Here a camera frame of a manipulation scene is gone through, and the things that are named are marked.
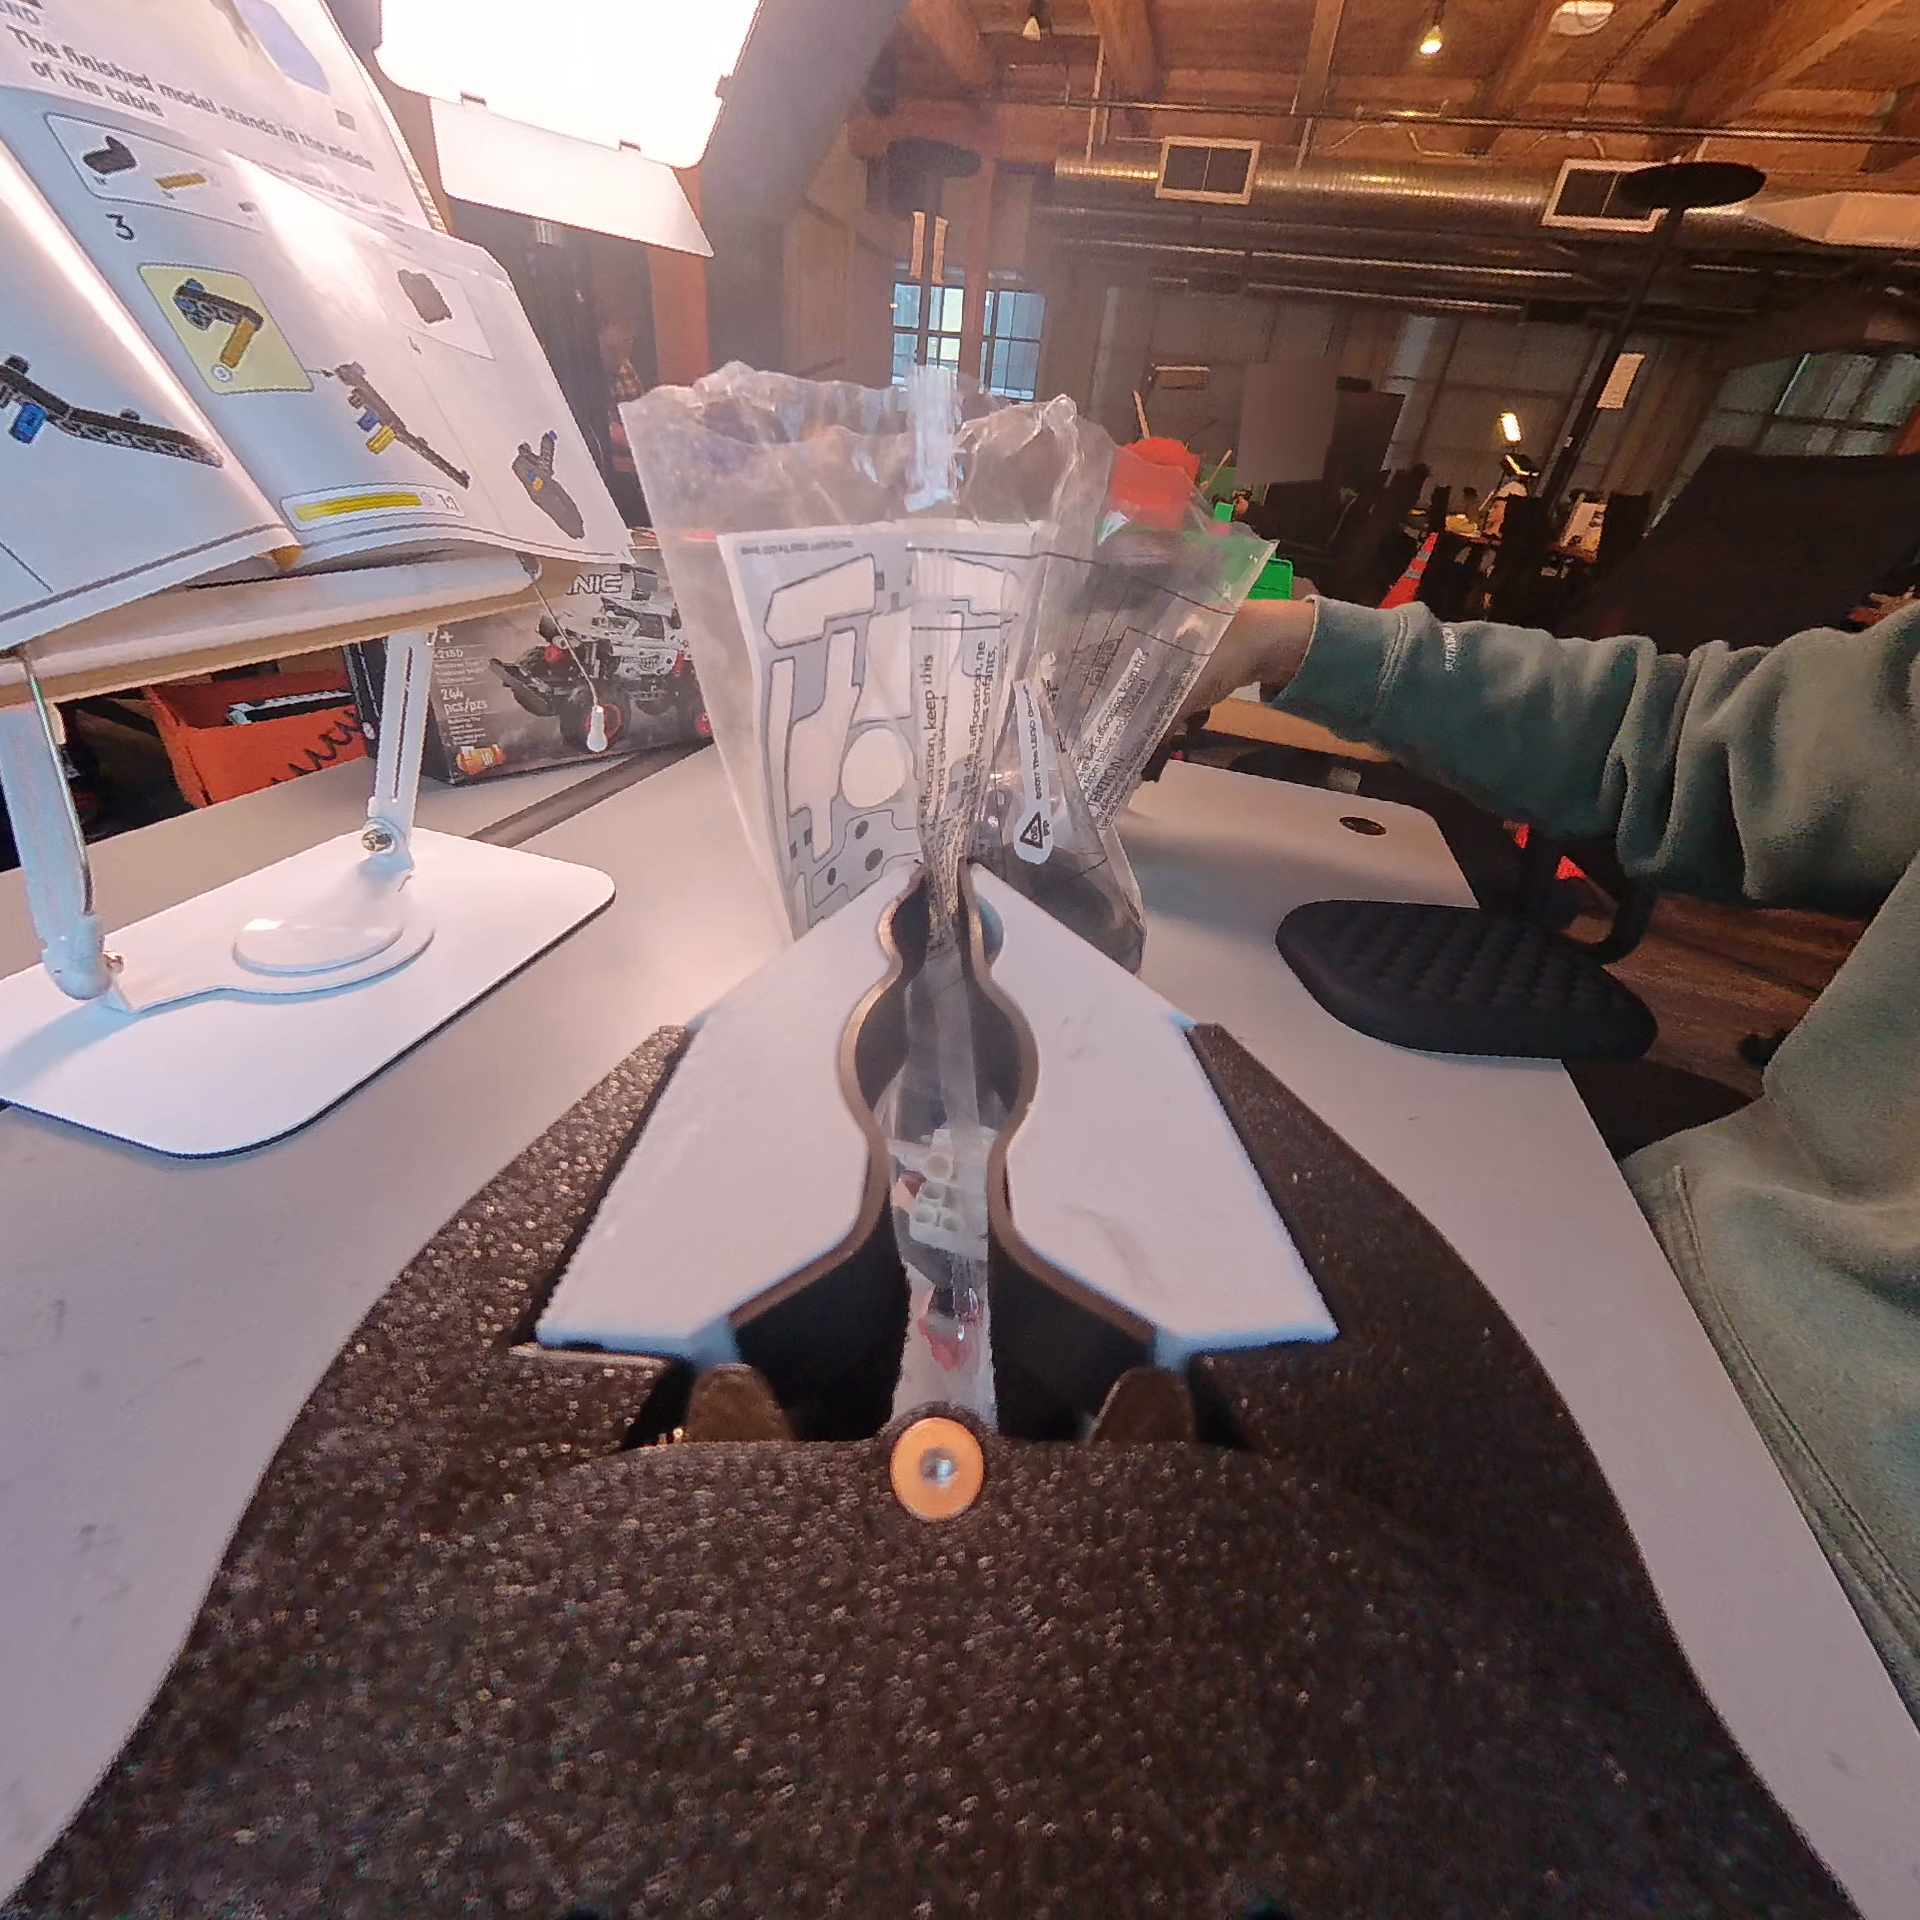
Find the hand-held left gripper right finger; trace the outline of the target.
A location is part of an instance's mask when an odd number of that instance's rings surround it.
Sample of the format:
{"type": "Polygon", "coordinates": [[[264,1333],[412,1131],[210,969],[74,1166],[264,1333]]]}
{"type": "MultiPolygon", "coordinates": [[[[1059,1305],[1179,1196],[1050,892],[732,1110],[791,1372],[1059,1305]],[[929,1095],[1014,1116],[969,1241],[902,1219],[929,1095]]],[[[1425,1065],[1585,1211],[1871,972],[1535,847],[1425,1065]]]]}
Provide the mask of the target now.
{"type": "Polygon", "coordinates": [[[977,1052],[1007,1431],[1068,1431],[1136,1367],[1338,1335],[1217,1095],[1194,1023],[1003,880],[969,868],[977,1052]]]}

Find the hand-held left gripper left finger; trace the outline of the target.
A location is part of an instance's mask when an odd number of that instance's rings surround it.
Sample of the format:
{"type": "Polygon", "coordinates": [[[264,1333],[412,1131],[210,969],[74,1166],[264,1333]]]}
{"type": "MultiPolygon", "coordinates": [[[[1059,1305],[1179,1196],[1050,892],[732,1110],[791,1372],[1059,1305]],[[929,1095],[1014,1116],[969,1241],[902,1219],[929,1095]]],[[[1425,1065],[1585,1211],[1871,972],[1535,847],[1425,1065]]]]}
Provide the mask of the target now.
{"type": "Polygon", "coordinates": [[[751,1365],[806,1431],[875,1431],[908,1331],[891,1150],[923,871],[880,880],[704,1009],[542,1305],[546,1352],[751,1365]]]}

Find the large clear plastic bag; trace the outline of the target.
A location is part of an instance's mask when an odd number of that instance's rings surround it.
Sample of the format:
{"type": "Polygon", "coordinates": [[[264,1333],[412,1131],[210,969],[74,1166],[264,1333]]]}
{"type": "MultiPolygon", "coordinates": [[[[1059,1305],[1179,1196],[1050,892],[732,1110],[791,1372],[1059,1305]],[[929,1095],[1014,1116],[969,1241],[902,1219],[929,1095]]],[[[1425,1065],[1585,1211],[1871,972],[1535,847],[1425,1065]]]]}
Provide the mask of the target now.
{"type": "Polygon", "coordinates": [[[955,1197],[897,1185],[906,1272],[929,1286],[938,1328],[993,1343],[984,1183],[1007,1102],[977,1052],[962,877],[1003,880],[1118,967],[1142,969],[1146,911],[1118,816],[1270,547],[1212,515],[1198,533],[1097,542],[1120,444],[1068,397],[1000,399],[947,367],[870,390],[730,366],[632,401],[627,422],[714,735],[776,892],[751,768],[752,675],[715,539],[891,518],[1050,523],[1038,611],[951,892],[918,865],[929,947],[903,984],[903,1065],[880,1095],[902,1182],[922,1172],[911,1150],[958,1147],[955,1197]]]}

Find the person's right hand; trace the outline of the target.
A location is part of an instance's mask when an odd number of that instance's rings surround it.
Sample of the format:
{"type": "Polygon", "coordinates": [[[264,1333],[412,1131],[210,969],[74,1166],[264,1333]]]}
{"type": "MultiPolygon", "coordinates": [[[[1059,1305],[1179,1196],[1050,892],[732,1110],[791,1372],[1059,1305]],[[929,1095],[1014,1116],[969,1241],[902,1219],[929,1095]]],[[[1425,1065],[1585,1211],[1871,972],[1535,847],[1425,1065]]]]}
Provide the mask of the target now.
{"type": "Polygon", "coordinates": [[[1238,687],[1288,686],[1312,641],[1316,611],[1315,595],[1247,600],[1186,691],[1176,721],[1183,727],[1212,710],[1238,687]]]}

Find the white stand base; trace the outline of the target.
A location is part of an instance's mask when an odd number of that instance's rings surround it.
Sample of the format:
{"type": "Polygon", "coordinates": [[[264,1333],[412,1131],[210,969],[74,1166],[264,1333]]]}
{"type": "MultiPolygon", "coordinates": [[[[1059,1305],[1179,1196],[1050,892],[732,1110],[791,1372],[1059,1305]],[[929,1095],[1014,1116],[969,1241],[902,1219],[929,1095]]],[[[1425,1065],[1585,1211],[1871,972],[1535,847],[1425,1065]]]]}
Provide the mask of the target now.
{"type": "Polygon", "coordinates": [[[218,1159],[292,1134],[616,899],[610,875],[416,828],[435,631],[531,603],[540,559],[337,568],[158,591],[4,646],[4,798],[39,935],[2,984],[2,1097],[218,1159]],[[52,699],[324,640],[386,638],[362,825],[111,933],[52,699]]]}

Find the toy truck box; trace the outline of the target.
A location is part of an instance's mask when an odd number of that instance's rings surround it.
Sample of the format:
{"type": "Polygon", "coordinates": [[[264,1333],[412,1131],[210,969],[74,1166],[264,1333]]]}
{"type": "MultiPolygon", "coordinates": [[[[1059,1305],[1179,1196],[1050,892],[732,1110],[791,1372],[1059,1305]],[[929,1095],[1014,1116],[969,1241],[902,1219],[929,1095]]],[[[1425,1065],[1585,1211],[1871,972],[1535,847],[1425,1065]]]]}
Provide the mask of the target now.
{"type": "Polygon", "coordinates": [[[435,633],[424,777],[478,784],[706,743],[714,721],[658,543],[548,582],[545,605],[435,633]]]}

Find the orange crate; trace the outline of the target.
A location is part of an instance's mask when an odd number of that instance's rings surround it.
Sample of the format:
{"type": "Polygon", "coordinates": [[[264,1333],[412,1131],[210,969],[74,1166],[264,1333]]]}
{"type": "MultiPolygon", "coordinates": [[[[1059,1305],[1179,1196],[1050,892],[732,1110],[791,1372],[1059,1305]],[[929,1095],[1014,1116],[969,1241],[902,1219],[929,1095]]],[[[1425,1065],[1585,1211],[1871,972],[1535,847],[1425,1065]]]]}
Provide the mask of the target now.
{"type": "Polygon", "coordinates": [[[363,758],[346,656],[144,687],[183,798],[208,807],[363,758]]]}

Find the person's torso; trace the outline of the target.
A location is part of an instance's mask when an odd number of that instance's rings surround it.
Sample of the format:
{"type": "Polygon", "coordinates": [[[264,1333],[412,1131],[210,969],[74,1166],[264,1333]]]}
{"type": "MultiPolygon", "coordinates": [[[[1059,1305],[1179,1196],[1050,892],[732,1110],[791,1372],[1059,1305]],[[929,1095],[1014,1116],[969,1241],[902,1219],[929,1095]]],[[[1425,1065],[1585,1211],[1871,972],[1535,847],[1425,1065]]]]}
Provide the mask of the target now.
{"type": "Polygon", "coordinates": [[[1918,1715],[1918,868],[1739,1112],[1623,1163],[1918,1715]]]}

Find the red toy wheel hub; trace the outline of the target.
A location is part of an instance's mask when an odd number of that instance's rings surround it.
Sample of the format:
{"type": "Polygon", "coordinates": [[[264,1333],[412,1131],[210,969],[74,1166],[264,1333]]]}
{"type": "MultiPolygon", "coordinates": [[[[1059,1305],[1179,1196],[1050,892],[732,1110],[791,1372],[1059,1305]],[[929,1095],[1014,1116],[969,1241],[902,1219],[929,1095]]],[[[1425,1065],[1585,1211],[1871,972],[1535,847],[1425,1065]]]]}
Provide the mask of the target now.
{"type": "Polygon", "coordinates": [[[1195,489],[1198,469],[1198,454],[1177,438],[1116,447],[1095,539],[1198,533],[1210,523],[1210,505],[1195,489]]]}

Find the instruction booklet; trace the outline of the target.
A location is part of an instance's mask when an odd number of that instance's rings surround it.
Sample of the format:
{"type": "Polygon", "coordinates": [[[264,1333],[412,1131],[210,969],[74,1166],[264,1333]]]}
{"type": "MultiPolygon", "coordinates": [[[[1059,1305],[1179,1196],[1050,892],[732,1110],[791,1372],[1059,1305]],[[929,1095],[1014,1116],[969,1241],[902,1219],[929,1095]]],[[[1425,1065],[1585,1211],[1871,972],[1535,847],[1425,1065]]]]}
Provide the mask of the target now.
{"type": "Polygon", "coordinates": [[[4,646],[218,574],[630,531],[324,5],[2,5],[4,646]]]}

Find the black floor lamp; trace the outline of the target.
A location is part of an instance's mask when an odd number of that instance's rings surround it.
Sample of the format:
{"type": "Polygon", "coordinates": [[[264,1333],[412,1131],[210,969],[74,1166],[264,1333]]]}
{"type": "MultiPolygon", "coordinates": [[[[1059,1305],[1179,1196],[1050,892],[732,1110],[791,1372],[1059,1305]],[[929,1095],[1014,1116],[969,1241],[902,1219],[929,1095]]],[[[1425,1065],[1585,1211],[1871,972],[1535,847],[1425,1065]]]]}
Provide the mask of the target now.
{"type": "Polygon", "coordinates": [[[1640,209],[1655,209],[1660,222],[1648,239],[1647,259],[1623,302],[1623,311],[1602,342],[1596,372],[1574,411],[1553,469],[1548,470],[1543,485],[1543,521],[1522,548],[1521,597],[1539,582],[1553,547],[1553,531],[1558,526],[1561,497],[1569,492],[1582,451],[1593,432],[1600,397],[1614,377],[1619,355],[1641,315],[1654,284],[1673,252],[1675,235],[1682,231],[1688,214],[1695,207],[1720,207],[1750,201],[1763,190],[1766,179],[1767,175],[1761,166],[1739,159],[1671,159],[1641,166],[1636,174],[1620,181],[1623,201],[1636,206],[1640,209]]]}

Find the bright light panel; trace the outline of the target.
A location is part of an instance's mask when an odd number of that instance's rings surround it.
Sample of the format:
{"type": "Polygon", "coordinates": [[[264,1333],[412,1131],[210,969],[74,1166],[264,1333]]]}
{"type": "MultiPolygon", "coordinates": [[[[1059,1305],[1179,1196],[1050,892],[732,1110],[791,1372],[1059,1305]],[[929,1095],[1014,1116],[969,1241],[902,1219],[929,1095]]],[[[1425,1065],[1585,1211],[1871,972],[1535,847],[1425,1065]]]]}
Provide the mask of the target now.
{"type": "Polygon", "coordinates": [[[428,99],[457,201],[699,259],[696,166],[758,3],[386,3],[376,59],[428,99]]]}

